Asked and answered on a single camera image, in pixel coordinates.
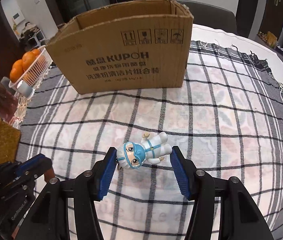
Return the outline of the orange fruit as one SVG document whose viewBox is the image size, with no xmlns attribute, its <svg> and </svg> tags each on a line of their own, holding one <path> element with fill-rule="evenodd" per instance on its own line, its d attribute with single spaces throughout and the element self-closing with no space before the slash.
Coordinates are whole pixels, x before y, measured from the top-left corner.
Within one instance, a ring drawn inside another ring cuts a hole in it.
<svg viewBox="0 0 283 240">
<path fill-rule="evenodd" d="M 24 72 L 22 59 L 15 61 L 13 66 L 12 66 L 12 69 L 16 69 L 18 71 Z"/>
<path fill-rule="evenodd" d="M 26 71 L 36 60 L 36 55 L 32 51 L 26 52 L 22 56 L 22 68 L 24 71 Z"/>
<path fill-rule="evenodd" d="M 15 83 L 24 74 L 23 68 L 17 67 L 12 68 L 10 72 L 10 81 Z"/>
</svg>

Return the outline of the grey dining chair right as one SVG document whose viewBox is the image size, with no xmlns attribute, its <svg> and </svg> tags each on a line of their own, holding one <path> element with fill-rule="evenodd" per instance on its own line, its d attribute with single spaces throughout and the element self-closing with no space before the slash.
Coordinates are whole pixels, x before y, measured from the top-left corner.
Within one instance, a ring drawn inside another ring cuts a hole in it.
<svg viewBox="0 0 283 240">
<path fill-rule="evenodd" d="M 176 1 L 189 8 L 190 12 L 194 16 L 194 24 L 204 25 L 213 29 L 221 29 L 227 33 L 237 34 L 236 18 L 233 12 L 214 5 L 195 1 Z"/>
</svg>

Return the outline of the white shelf with clutter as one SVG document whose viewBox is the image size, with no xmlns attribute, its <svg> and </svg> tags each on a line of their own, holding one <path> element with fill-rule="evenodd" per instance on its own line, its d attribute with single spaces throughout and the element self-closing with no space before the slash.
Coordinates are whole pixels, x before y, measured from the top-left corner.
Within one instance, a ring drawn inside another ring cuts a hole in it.
<svg viewBox="0 0 283 240">
<path fill-rule="evenodd" d="M 46 45 L 49 39 L 45 37 L 42 30 L 35 24 L 26 22 L 19 38 L 20 44 L 24 47 L 25 52 L 37 49 Z"/>
</svg>

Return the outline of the small medic figurine keychain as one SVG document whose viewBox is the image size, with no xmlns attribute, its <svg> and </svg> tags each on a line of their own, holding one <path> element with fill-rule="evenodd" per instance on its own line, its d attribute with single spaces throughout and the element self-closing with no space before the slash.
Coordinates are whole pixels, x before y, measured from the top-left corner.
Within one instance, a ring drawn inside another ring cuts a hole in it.
<svg viewBox="0 0 283 240">
<path fill-rule="evenodd" d="M 172 153 L 172 147 L 167 143 L 168 136 L 160 132 L 154 136 L 145 132 L 140 143 L 127 141 L 117 148 L 117 169 L 136 170 L 143 163 L 157 165 L 164 160 L 166 155 Z"/>
</svg>

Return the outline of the plaid grey white tablecloth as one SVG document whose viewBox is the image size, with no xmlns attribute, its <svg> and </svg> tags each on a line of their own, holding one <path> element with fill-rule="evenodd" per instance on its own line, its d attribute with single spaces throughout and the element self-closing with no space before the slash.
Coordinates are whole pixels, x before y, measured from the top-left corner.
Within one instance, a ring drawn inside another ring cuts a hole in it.
<svg viewBox="0 0 283 240">
<path fill-rule="evenodd" d="M 17 158 L 52 159 L 75 178 L 111 146 L 165 132 L 212 176 L 238 177 L 275 239 L 283 239 L 283 93 L 280 59 L 255 46 L 193 42 L 182 87 L 80 95 L 57 67 L 44 77 L 21 125 Z"/>
</svg>

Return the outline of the brown cardboard box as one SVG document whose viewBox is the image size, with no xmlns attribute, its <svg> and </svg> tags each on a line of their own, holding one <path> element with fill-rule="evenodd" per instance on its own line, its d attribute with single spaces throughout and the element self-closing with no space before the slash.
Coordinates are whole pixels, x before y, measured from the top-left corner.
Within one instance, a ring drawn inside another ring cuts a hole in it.
<svg viewBox="0 0 283 240">
<path fill-rule="evenodd" d="M 175 0 L 136 0 L 73 17 L 46 49 L 79 94 L 183 84 L 193 15 Z"/>
</svg>

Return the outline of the brown wooden handle piece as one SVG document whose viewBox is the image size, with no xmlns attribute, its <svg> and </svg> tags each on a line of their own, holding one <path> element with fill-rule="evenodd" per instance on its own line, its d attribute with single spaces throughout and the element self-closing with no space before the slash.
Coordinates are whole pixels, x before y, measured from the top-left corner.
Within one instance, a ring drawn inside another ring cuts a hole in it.
<svg viewBox="0 0 283 240">
<path fill-rule="evenodd" d="M 51 167 L 44 173 L 44 180 L 46 183 L 49 183 L 52 178 L 55 178 L 55 173 L 53 168 Z"/>
</svg>

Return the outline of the woven wicker box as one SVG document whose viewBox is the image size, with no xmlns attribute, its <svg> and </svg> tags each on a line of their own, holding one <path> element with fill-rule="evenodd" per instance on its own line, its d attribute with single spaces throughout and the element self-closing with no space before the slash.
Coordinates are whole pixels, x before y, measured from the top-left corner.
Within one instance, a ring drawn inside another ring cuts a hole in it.
<svg viewBox="0 0 283 240">
<path fill-rule="evenodd" d="M 0 118 L 0 164 L 16 159 L 21 132 Z"/>
</svg>

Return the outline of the white fruit basket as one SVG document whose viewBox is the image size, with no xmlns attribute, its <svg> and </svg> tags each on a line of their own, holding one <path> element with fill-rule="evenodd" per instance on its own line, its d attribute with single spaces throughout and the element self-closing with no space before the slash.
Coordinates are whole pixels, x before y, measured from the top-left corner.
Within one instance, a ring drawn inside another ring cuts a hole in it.
<svg viewBox="0 0 283 240">
<path fill-rule="evenodd" d="M 37 83 L 37 80 L 52 64 L 53 60 L 50 57 L 48 51 L 46 50 L 46 46 L 40 46 L 37 49 L 33 49 L 32 52 L 36 55 L 36 60 L 26 71 L 24 71 L 24 74 L 19 78 L 18 81 L 16 81 L 15 83 L 9 81 L 9 88 L 12 88 L 13 90 L 17 91 L 17 84 L 21 80 L 25 81 L 28 85 L 33 87 L 33 85 Z"/>
</svg>

